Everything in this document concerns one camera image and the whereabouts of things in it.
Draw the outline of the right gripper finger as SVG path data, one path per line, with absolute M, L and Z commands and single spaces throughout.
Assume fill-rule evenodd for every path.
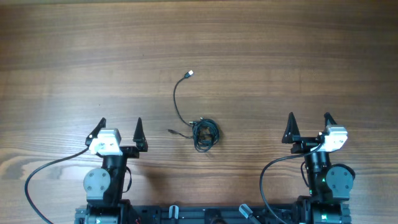
M 325 126 L 337 125 L 336 121 L 333 119 L 333 117 L 329 112 L 326 112 L 324 114 L 324 119 L 325 119 Z
M 285 129 L 284 135 L 282 136 L 282 143 L 293 144 L 299 141 L 301 141 L 300 131 L 293 112 L 290 112 L 287 121 L 287 127 Z

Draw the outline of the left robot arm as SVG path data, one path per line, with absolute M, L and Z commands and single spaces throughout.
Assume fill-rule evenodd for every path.
M 134 146 L 121 146 L 121 135 L 116 128 L 107 128 L 102 118 L 87 136 L 85 144 L 91 154 L 102 158 L 102 166 L 90 170 L 83 180 L 87 206 L 76 209 L 75 223 L 125 224 L 140 223 L 141 218 L 130 200 L 122 196 L 124 178 L 130 168 L 128 159 L 138 159 L 140 152 L 148 150 L 142 120 L 137 120 L 132 141 Z

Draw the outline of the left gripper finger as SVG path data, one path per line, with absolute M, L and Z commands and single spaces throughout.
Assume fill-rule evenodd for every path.
M 132 140 L 134 143 L 136 143 L 136 147 L 138 148 L 139 151 L 147 152 L 148 143 L 144 134 L 141 118 L 138 118 L 137 120 L 136 129 Z
M 99 123 L 97 124 L 97 126 L 94 128 L 94 130 L 92 130 L 91 133 L 89 133 L 89 135 L 86 137 L 85 140 L 85 145 L 89 146 L 92 141 L 98 137 L 98 133 L 100 132 L 100 130 L 102 128 L 106 127 L 106 118 L 102 118 Z

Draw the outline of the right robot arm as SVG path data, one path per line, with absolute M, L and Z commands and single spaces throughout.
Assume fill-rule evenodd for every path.
M 330 113 L 324 114 L 325 129 L 316 137 L 302 137 L 293 113 L 289 113 L 282 142 L 292 154 L 304 157 L 309 196 L 299 196 L 292 205 L 291 223 L 350 223 L 349 200 L 355 172 L 344 164 L 332 164 L 330 154 L 340 150 L 348 132 Z

